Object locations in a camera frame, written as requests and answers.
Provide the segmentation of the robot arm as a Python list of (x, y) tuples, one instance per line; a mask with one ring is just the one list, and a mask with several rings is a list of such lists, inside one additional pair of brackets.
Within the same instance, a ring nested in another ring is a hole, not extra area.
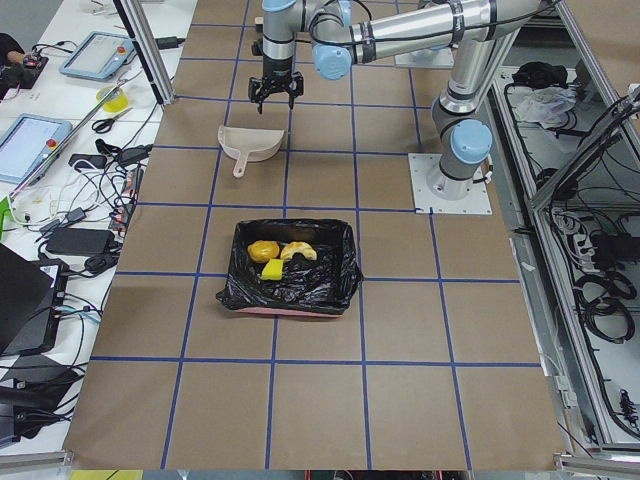
[(261, 106), (272, 94), (285, 93), (291, 100), (303, 94), (303, 76), (293, 69), (300, 33), (309, 35), (314, 66), (327, 80), (344, 77), (357, 64), (454, 47), (454, 67), (432, 118), (442, 141), (441, 177), (466, 182), (492, 146), (491, 132), (475, 111), (493, 69), (540, 6), (538, 1), (422, 1), (413, 11), (354, 23), (348, 1), (265, 1), (257, 44), (263, 74), (250, 78), (248, 97)]

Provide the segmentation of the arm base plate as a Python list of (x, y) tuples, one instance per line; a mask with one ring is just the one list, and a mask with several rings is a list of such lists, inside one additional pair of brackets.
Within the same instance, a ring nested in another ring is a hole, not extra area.
[(450, 70), (454, 65), (452, 49), (423, 49), (394, 57), (396, 67)]
[(478, 166), (471, 179), (457, 181), (440, 170), (440, 154), (410, 153), (414, 211), (419, 214), (491, 215), (488, 181)]

